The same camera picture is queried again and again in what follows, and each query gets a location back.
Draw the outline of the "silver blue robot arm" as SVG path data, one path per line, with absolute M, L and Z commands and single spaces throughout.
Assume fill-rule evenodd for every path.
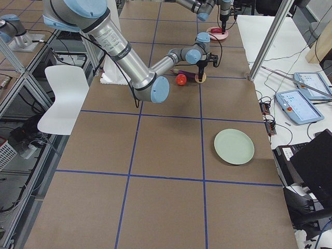
M 194 1 L 194 0 L 175 0 L 177 4 L 189 9 L 195 13 L 199 20 L 206 21 L 210 16 L 214 6 L 218 6 L 219 20 L 221 21 L 222 34 L 226 34 L 226 24 L 231 14 L 231 0 L 207 0 L 207 1 Z
M 178 62 L 198 66 L 199 81 L 203 81 L 204 68 L 209 62 L 218 65 L 218 56 L 211 54 L 210 36 L 206 32 L 199 33 L 191 47 L 172 49 L 149 68 L 111 20 L 107 1 L 44 1 L 43 4 L 44 23 L 58 30 L 91 35 L 129 76 L 133 96 L 140 101 L 162 103 L 167 99 L 170 86 L 163 74 Z

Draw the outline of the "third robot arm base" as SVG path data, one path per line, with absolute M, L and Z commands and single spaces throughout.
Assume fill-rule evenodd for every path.
M 29 33 L 18 16 L 6 14 L 1 16 L 1 39 L 15 52 L 33 52 L 37 43 L 33 39 L 42 39 L 43 35 Z

